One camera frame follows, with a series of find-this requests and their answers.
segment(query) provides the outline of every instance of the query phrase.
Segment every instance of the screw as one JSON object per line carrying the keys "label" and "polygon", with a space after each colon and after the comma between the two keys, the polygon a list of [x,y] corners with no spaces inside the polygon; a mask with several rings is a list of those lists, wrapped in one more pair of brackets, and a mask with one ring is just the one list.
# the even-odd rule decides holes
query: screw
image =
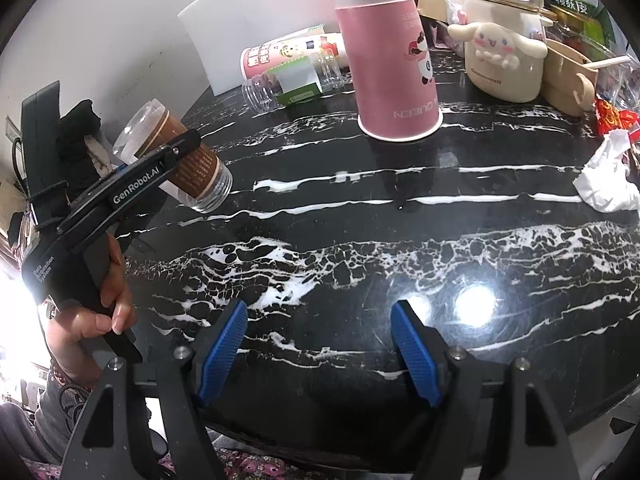
{"label": "screw", "polygon": [[456,361],[462,361],[466,357],[466,350],[462,346],[452,346],[449,348],[449,355]]}
{"label": "screw", "polygon": [[107,366],[109,367],[109,370],[117,372],[124,366],[124,359],[122,357],[114,357],[107,363]]}
{"label": "screw", "polygon": [[524,357],[518,357],[514,361],[514,364],[516,365],[516,368],[518,370],[522,370],[523,372],[525,372],[526,370],[529,370],[529,368],[531,368],[531,363],[529,361],[527,361]]}
{"label": "screw", "polygon": [[174,349],[174,357],[179,361],[184,361],[191,357],[191,348],[188,346],[178,346]]}

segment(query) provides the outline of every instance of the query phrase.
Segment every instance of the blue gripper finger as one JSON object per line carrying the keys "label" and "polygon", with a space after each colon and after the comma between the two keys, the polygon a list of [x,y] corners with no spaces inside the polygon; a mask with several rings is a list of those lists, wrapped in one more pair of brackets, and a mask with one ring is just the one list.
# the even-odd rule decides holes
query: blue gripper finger
{"label": "blue gripper finger", "polygon": [[435,408],[442,400],[442,394],[438,389],[436,363],[404,311],[411,306],[407,302],[403,303],[404,305],[397,302],[391,307],[391,333],[409,368],[418,395]]}
{"label": "blue gripper finger", "polygon": [[246,303],[238,301],[231,313],[228,314],[226,322],[220,319],[221,322],[224,322],[224,326],[220,329],[218,339],[202,364],[198,397],[205,404],[217,398],[222,391],[222,386],[224,386],[231,365],[236,358],[236,352],[238,352],[242,338],[246,333],[247,318]]}

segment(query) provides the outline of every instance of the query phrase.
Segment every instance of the clear plastic cup with brown drink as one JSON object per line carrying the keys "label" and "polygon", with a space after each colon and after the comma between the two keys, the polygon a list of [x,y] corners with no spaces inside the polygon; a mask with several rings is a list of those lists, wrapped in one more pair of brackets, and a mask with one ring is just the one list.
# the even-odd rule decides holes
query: clear plastic cup with brown drink
{"label": "clear plastic cup with brown drink", "polygon": [[[158,100],[145,104],[129,121],[113,147],[124,163],[132,164],[148,152],[187,131]],[[233,178],[216,153],[201,144],[178,164],[160,187],[201,213],[217,208],[229,194]]]}

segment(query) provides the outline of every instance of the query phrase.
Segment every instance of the crumpled tissue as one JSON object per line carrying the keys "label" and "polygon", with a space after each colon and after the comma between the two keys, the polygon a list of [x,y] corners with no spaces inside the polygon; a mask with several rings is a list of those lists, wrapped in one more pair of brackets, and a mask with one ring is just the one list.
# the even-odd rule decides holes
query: crumpled tissue
{"label": "crumpled tissue", "polygon": [[574,180],[582,200],[596,211],[640,211],[640,192],[626,180],[626,167],[622,163],[622,155],[630,147],[628,131],[611,130]]}

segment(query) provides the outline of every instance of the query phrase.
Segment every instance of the glossy table surface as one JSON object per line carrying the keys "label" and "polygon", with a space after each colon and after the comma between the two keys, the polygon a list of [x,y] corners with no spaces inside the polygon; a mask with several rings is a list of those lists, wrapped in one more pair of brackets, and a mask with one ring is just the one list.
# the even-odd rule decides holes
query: glossy table surface
{"label": "glossy table surface", "polygon": [[593,117],[499,102],[454,54],[432,59],[444,124],[409,144],[363,134],[350,85],[262,116],[207,90],[183,122],[232,194],[203,216],[158,192],[118,228],[147,356],[233,297],[250,306],[213,427],[301,462],[412,470],[431,413],[390,334],[401,298],[479,358],[526,356],[571,431],[636,385],[638,214],[597,213],[572,185]]}

